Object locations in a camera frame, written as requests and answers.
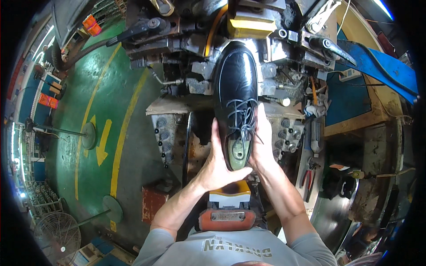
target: round metal base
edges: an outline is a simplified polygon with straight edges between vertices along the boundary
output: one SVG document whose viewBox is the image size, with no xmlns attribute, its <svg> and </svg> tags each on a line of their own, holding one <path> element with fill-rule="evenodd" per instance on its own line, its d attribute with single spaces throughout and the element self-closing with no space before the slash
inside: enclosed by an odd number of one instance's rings
<svg viewBox="0 0 426 266">
<path fill-rule="evenodd" d="M 118 201 L 113 197 L 106 195 L 102 201 L 102 206 L 104 207 L 104 211 L 111 210 L 106 214 L 110 220 L 115 223 L 119 223 L 123 220 L 123 210 Z"/>
<path fill-rule="evenodd" d="M 83 144 L 83 148 L 86 150 L 91 150 L 96 145 L 96 130 L 95 126 L 88 122 L 84 125 L 83 130 L 81 131 L 83 134 L 86 134 L 86 137 L 81 137 L 81 143 Z"/>
</svg>

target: forearm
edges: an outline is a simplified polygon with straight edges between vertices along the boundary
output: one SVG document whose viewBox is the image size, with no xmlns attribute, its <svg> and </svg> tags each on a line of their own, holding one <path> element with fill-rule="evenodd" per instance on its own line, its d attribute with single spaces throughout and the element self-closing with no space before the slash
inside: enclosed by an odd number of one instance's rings
<svg viewBox="0 0 426 266">
<path fill-rule="evenodd" d="M 195 204 L 206 190 L 194 178 L 181 191 L 171 197 L 155 214 L 150 230 L 167 230 L 176 240 L 177 231 L 182 226 Z"/>
<path fill-rule="evenodd" d="M 300 193 L 289 181 L 281 167 L 274 161 L 258 169 L 261 183 L 281 221 L 287 241 L 315 232 L 306 214 Z"/>
</svg>

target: black corrugated hose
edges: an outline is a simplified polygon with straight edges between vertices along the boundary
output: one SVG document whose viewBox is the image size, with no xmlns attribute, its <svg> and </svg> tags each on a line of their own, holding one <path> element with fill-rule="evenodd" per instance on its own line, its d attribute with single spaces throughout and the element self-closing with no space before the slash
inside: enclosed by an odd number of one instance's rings
<svg viewBox="0 0 426 266">
<path fill-rule="evenodd" d="M 59 71 L 66 71 L 70 69 L 77 61 L 79 61 L 83 56 L 90 53 L 91 51 L 102 47 L 106 45 L 106 43 L 110 39 L 102 40 L 100 42 L 97 42 L 95 44 L 92 44 L 91 46 L 87 47 L 84 50 L 81 50 L 78 54 L 76 54 L 73 58 L 68 60 L 67 62 L 63 62 L 61 58 L 61 52 L 59 48 L 58 42 L 55 40 L 53 42 L 53 50 L 52 50 L 52 60 L 53 60 L 53 66 L 59 70 Z"/>
</svg>

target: green floor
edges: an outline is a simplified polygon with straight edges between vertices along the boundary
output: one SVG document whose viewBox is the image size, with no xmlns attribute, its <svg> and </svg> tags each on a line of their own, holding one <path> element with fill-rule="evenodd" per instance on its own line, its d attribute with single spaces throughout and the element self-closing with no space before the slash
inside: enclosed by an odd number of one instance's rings
<svg viewBox="0 0 426 266">
<path fill-rule="evenodd" d="M 121 20 L 90 38 L 85 47 L 123 29 Z M 148 70 L 131 70 L 119 46 L 96 49 L 68 71 L 63 82 L 67 91 L 53 115 L 53 126 L 79 132 L 83 124 L 95 120 L 97 148 L 85 153 L 77 136 L 59 134 L 70 142 L 51 141 L 46 175 L 78 222 L 103 211 L 103 196 L 116 195 L 124 220 L 111 228 L 108 218 L 99 218 L 82 231 L 91 237 L 93 228 L 100 227 L 111 230 L 123 246 L 140 246 L 149 231 L 141 221 L 141 186 L 172 173 L 163 167 L 151 119 L 145 115 L 147 106 L 160 96 L 160 85 Z M 155 69 L 161 72 L 161 66 Z"/>
</svg>

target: person's left hand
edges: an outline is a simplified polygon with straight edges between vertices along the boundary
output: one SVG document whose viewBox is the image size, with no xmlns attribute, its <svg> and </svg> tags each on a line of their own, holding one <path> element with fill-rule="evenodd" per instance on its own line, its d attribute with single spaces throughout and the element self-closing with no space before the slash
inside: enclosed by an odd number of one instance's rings
<svg viewBox="0 0 426 266">
<path fill-rule="evenodd" d="M 227 184 L 243 180 L 252 171 L 253 169 L 250 167 L 244 167 L 237 171 L 228 170 L 219 137 L 219 124 L 217 119 L 214 118 L 210 154 L 200 172 L 198 172 L 195 182 L 198 182 L 205 191 L 212 191 L 220 189 Z"/>
</svg>

